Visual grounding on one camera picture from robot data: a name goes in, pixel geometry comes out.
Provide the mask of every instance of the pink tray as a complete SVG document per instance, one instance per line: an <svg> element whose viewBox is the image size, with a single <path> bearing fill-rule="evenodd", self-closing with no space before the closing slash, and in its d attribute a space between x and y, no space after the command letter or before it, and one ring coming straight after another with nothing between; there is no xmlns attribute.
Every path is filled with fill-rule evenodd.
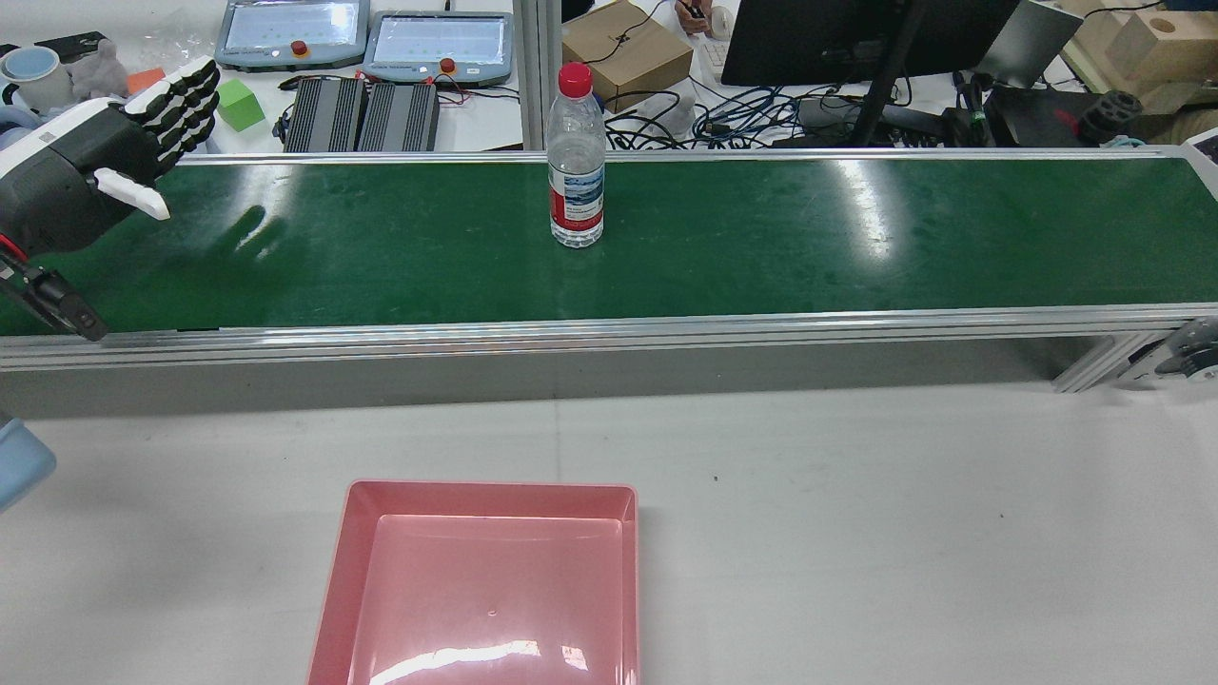
<svg viewBox="0 0 1218 685"><path fill-rule="evenodd" d="M309 685L638 684L637 496L363 480Z"/></svg>

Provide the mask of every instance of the computer monitor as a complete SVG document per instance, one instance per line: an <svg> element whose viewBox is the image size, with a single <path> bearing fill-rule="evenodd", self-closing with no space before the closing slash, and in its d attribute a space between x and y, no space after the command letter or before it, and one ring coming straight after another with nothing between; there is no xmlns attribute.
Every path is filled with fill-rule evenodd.
<svg viewBox="0 0 1218 685"><path fill-rule="evenodd" d="M849 138L865 147L901 76L974 67L1019 0L741 0L727 85L871 80Z"/></svg>

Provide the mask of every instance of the robotic hand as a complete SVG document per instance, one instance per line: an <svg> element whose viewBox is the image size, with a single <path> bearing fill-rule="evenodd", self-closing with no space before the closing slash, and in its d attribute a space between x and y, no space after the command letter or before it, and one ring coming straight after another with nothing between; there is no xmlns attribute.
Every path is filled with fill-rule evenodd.
<svg viewBox="0 0 1218 685"><path fill-rule="evenodd" d="M27 261L91 245L134 210L169 218L153 188L216 124L209 57L122 104L82 102L0 151L0 290L51 328L100 340L106 324L55 271Z"/></svg>

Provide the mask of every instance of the water bottle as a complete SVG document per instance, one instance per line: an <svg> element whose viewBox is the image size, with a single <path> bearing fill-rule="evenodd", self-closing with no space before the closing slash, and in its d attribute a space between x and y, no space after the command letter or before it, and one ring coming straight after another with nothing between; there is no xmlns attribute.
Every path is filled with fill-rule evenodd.
<svg viewBox="0 0 1218 685"><path fill-rule="evenodd" d="M605 121L587 65L564 65L558 91L546 126L549 232L568 247L587 247L604 230Z"/></svg>

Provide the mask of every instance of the keyboard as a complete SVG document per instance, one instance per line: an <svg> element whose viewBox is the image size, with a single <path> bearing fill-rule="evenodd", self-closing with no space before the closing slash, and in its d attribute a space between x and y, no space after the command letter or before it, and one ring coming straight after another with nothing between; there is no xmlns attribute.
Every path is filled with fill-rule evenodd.
<svg viewBox="0 0 1218 685"><path fill-rule="evenodd" d="M723 80L723 62L727 61L727 48L731 43L726 40L714 40L704 38L702 43L703 68L710 69L710 74L716 82Z"/></svg>

